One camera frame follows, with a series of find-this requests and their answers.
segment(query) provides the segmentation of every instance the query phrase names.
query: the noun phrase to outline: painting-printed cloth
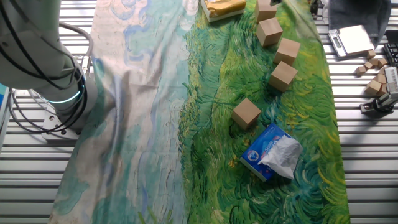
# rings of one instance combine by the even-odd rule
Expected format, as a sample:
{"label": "painting-printed cloth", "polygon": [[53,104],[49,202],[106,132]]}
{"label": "painting-printed cloth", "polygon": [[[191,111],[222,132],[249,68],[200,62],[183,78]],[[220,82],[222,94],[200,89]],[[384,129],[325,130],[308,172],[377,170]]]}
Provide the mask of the painting-printed cloth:
{"label": "painting-printed cloth", "polygon": [[[99,97],[70,158],[50,223],[349,223],[328,65],[306,0],[277,18],[301,43],[281,94],[277,45],[245,13],[207,23],[197,0],[99,0],[91,35]],[[262,110],[242,131],[245,97]],[[275,123],[304,150],[295,179],[261,182],[241,154]]]}

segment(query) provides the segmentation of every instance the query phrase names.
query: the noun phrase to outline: small wooden blocks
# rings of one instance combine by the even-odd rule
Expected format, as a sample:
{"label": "small wooden blocks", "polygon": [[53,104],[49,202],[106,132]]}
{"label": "small wooden blocks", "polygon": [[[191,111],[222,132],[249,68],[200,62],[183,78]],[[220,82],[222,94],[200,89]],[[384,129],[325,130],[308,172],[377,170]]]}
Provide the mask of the small wooden blocks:
{"label": "small wooden blocks", "polygon": [[379,60],[379,68],[381,68],[381,67],[383,67],[383,66],[385,66],[387,64],[388,64],[388,62],[387,62],[387,60],[385,58],[382,58],[382,59]]}
{"label": "small wooden blocks", "polygon": [[277,6],[271,6],[271,0],[257,0],[254,8],[254,15],[256,22],[264,21],[266,19],[274,18],[276,15]]}
{"label": "small wooden blocks", "polygon": [[370,62],[366,62],[363,66],[365,66],[366,70],[374,68],[374,65],[372,65]]}
{"label": "small wooden blocks", "polygon": [[232,119],[244,130],[256,122],[261,110],[245,98],[232,112]]}
{"label": "small wooden blocks", "polygon": [[387,93],[387,84],[381,84],[380,90],[377,93],[378,96],[382,96]]}
{"label": "small wooden blocks", "polygon": [[386,83],[387,83],[386,76],[383,75],[383,74],[377,74],[377,75],[373,78],[373,80],[375,80],[375,81],[377,81],[377,82],[379,82],[379,83],[382,83],[382,84],[386,84]]}
{"label": "small wooden blocks", "polygon": [[376,53],[375,53],[374,50],[368,51],[368,56],[367,56],[368,59],[372,59],[372,58],[374,58],[375,56],[376,56]]}
{"label": "small wooden blocks", "polygon": [[299,53],[299,50],[300,43],[282,38],[275,55],[274,63],[279,64],[279,62],[285,62],[286,64],[292,66],[297,54]]}
{"label": "small wooden blocks", "polygon": [[257,37],[261,46],[269,46],[279,42],[283,30],[276,18],[259,22],[257,26]]}
{"label": "small wooden blocks", "polygon": [[381,83],[371,80],[368,85],[366,85],[365,93],[369,95],[376,95],[381,89]]}
{"label": "small wooden blocks", "polygon": [[385,69],[386,69],[385,67],[382,67],[382,68],[379,70],[379,74],[385,75],[385,74],[386,74]]}
{"label": "small wooden blocks", "polygon": [[296,69],[285,62],[280,62],[272,72],[268,84],[281,92],[285,92],[296,74]]}
{"label": "small wooden blocks", "polygon": [[365,66],[359,66],[359,67],[355,70],[355,73],[356,73],[357,75],[363,75],[363,74],[365,74],[365,72],[366,72]]}
{"label": "small wooden blocks", "polygon": [[372,59],[369,59],[369,63],[371,63],[374,66],[378,66],[379,65],[379,60],[376,59],[376,58],[372,58]]}

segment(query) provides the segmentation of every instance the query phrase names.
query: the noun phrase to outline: tissue box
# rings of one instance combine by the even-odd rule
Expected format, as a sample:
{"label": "tissue box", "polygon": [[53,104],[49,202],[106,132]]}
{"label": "tissue box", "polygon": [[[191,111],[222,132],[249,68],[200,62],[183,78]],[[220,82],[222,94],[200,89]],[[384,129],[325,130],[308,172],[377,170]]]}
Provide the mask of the tissue box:
{"label": "tissue box", "polygon": [[276,124],[270,124],[268,128],[254,141],[253,144],[243,153],[241,162],[256,174],[262,181],[270,179],[275,171],[269,166],[258,162],[269,152],[274,144],[283,136],[290,137],[281,130]]}

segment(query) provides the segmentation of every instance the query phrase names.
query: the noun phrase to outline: aluminum slats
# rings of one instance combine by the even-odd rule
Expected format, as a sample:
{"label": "aluminum slats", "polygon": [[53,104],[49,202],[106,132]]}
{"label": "aluminum slats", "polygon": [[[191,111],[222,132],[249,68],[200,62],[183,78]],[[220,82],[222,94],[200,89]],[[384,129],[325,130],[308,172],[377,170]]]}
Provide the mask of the aluminum slats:
{"label": "aluminum slats", "polygon": [[[95,4],[62,1],[60,20],[89,32]],[[330,64],[351,222],[398,223],[398,112],[381,119],[361,115],[359,104],[371,99],[363,95],[363,89],[377,70],[358,78],[353,71],[366,59],[339,60],[322,17],[315,23]],[[388,29],[398,29],[398,8],[392,10]],[[76,56],[88,47],[84,37],[65,29],[60,29],[60,40]],[[384,37],[376,58],[385,57],[382,45],[386,42]],[[33,99],[20,92],[17,100],[30,119],[43,122],[44,112]],[[0,223],[47,222],[72,150],[73,144],[49,144],[41,135],[26,133],[10,120],[0,153]]]}

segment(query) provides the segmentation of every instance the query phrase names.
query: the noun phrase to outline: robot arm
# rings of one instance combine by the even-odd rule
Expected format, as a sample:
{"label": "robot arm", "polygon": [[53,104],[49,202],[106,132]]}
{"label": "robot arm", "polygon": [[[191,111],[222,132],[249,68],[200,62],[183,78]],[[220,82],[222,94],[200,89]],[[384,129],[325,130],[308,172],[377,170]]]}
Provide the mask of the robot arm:
{"label": "robot arm", "polygon": [[[94,80],[59,39],[60,0],[0,0],[0,83],[15,89],[33,89],[55,108],[63,127],[35,132],[81,130],[96,100]],[[83,61],[89,63],[92,40]]]}
{"label": "robot arm", "polygon": [[395,67],[385,69],[387,80],[387,93],[373,102],[360,105],[363,114],[380,117],[392,113],[394,105],[398,103],[398,72]]}

